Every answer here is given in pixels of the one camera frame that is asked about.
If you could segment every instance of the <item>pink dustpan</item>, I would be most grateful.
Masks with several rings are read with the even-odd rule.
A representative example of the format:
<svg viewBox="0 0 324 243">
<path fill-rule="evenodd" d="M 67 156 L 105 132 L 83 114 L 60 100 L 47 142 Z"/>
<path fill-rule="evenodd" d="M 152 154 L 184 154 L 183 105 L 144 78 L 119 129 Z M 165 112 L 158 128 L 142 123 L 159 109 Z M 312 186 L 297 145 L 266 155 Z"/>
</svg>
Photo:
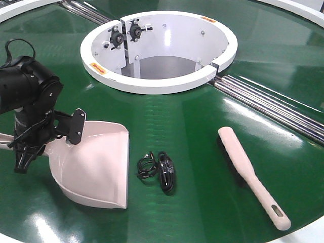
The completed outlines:
<svg viewBox="0 0 324 243">
<path fill-rule="evenodd" d="M 13 137 L 0 134 L 0 148 Z M 86 121 L 82 140 L 67 144 L 65 138 L 46 145 L 51 173 L 72 201 L 98 208 L 127 207 L 129 133 L 117 123 Z"/>
</svg>

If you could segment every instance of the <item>silver rod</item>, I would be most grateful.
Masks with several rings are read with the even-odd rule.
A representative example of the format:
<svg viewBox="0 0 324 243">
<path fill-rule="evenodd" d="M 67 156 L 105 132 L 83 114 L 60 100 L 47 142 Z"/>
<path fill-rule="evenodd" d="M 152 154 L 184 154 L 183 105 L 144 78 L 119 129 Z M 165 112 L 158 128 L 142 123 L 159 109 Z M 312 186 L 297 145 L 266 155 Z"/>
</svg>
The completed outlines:
<svg viewBox="0 0 324 243">
<path fill-rule="evenodd" d="M 225 92 L 226 94 L 248 104 L 249 106 L 270 116 L 271 118 L 276 119 L 277 121 L 283 123 L 284 125 L 287 125 L 290 128 L 302 133 L 303 135 L 315 140 L 319 144 L 324 145 L 324 135 L 319 135 L 317 133 L 314 133 L 314 131 L 312 129 L 310 129 L 309 127 L 304 126 L 303 124 L 297 124 L 293 120 L 289 119 L 288 117 L 284 117 L 283 115 L 281 115 L 273 110 L 268 109 L 266 106 L 259 104 L 255 101 L 245 97 L 244 95 L 240 94 L 238 91 L 236 91 L 230 87 L 227 87 L 221 81 L 215 82 L 214 86 L 217 89 Z"/>
<path fill-rule="evenodd" d="M 79 16 L 82 16 L 85 19 L 88 19 L 96 24 L 102 25 L 104 23 L 109 22 L 108 18 L 103 20 L 101 16 L 98 16 L 98 13 L 95 13 L 95 11 L 93 11 L 93 10 L 86 11 L 85 7 L 84 8 L 76 7 L 77 6 L 76 4 L 72 5 L 67 0 L 61 1 L 60 5 L 63 6 L 64 8 L 66 8 L 67 10 L 69 10 Z"/>
<path fill-rule="evenodd" d="M 306 126 L 309 126 L 310 128 L 313 128 L 314 132 L 324 134 L 324 129 L 322 129 L 320 126 L 317 126 L 317 124 L 313 123 L 313 121 L 310 121 L 310 119 L 305 119 L 304 116 L 300 116 L 300 113 L 292 112 L 291 109 L 285 109 L 286 106 L 280 105 L 278 102 L 273 102 L 274 100 L 266 97 L 265 95 L 259 94 L 258 92 L 253 92 L 253 90 L 250 91 L 251 89 L 242 88 L 242 86 L 238 85 L 236 82 L 232 82 L 232 80 L 223 78 L 222 81 L 225 84 L 238 89 L 241 93 L 243 93 L 245 96 L 250 97 L 254 101 L 268 106 L 270 109 L 275 110 L 283 116 L 289 117 L 290 119 L 294 120 L 294 122 L 302 123 Z"/>
<path fill-rule="evenodd" d="M 271 96 L 271 97 L 273 97 L 273 98 L 271 98 L 270 95 L 264 93 L 263 91 L 255 88 L 255 87 L 253 87 L 251 85 L 248 85 L 248 84 L 244 83 L 243 81 L 241 81 L 241 80 L 239 80 L 237 78 L 234 78 L 232 76 L 225 76 L 225 77 L 222 78 L 222 80 L 234 82 L 235 84 L 241 86 L 245 90 L 249 90 L 252 93 L 254 93 L 255 95 L 260 96 L 260 97 L 266 99 L 267 101 L 275 104 L 276 106 L 282 108 L 285 112 L 287 112 L 287 113 L 289 113 L 291 115 L 295 115 L 298 118 L 304 119 L 305 121 L 309 122 L 312 126 L 319 129 L 319 131 L 324 132 L 324 124 L 319 123 L 318 121 L 316 121 L 316 120 L 314 120 L 314 119 L 312 119 L 312 118 L 310 118 L 310 117 L 308 117 L 308 116 L 306 116 L 306 115 L 304 115 L 304 114 L 302 114 L 302 113 L 288 107 L 287 105 L 282 104 L 281 103 L 282 101 L 279 102 L 279 101 L 275 100 L 275 99 L 278 99 L 278 98 L 273 97 L 273 96 Z"/>
<path fill-rule="evenodd" d="M 76 8 L 79 8 L 80 10 L 88 13 L 89 15 L 94 16 L 95 18 L 101 20 L 103 23 L 108 23 L 111 21 L 111 19 L 107 18 L 106 16 L 94 11 L 93 9 L 89 8 L 88 6 L 85 6 L 83 4 L 80 4 L 76 1 L 70 1 L 70 4 L 75 6 Z"/>
</svg>

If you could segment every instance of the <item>black cable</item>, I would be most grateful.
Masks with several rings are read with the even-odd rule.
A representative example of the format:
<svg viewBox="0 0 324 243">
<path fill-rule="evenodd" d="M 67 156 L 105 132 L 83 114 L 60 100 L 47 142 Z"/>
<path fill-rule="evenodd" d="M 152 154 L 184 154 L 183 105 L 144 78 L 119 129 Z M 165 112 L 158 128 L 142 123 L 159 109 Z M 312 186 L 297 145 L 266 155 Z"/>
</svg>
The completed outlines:
<svg viewBox="0 0 324 243">
<path fill-rule="evenodd" d="M 140 179 L 155 176 L 155 174 L 158 172 L 159 164 L 156 162 L 152 151 L 137 162 L 137 169 L 137 177 Z"/>
<path fill-rule="evenodd" d="M 166 152 L 158 153 L 158 162 L 156 162 L 150 151 L 137 162 L 137 169 L 137 177 L 140 179 L 152 177 L 159 172 L 158 179 L 164 192 L 170 192 L 174 188 L 175 170 L 173 162 Z"/>
<path fill-rule="evenodd" d="M 164 192 L 170 192 L 175 183 L 175 171 L 173 162 L 165 152 L 158 153 L 158 162 L 160 164 L 159 181 Z"/>
</svg>

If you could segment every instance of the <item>dustpan handle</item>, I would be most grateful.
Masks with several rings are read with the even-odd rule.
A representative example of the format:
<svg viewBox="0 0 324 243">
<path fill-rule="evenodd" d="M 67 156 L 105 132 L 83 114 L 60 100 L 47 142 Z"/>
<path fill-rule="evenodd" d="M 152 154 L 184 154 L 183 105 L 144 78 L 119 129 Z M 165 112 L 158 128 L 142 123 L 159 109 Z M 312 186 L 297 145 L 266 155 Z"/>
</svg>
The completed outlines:
<svg viewBox="0 0 324 243">
<path fill-rule="evenodd" d="M 12 150 L 8 147 L 8 144 L 14 140 L 14 136 L 0 133 L 0 149 Z"/>
</svg>

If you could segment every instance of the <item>brush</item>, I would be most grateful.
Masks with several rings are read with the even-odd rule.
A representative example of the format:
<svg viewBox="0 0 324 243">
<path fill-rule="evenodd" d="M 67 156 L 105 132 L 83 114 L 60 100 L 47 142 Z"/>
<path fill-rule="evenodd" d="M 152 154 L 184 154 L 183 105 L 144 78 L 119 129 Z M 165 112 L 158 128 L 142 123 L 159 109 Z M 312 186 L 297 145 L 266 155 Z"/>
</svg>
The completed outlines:
<svg viewBox="0 0 324 243">
<path fill-rule="evenodd" d="M 256 176 L 253 166 L 233 129 L 222 127 L 218 130 L 218 134 L 237 172 L 250 186 L 276 228 L 288 230 L 291 226 L 289 218 Z"/>
</svg>

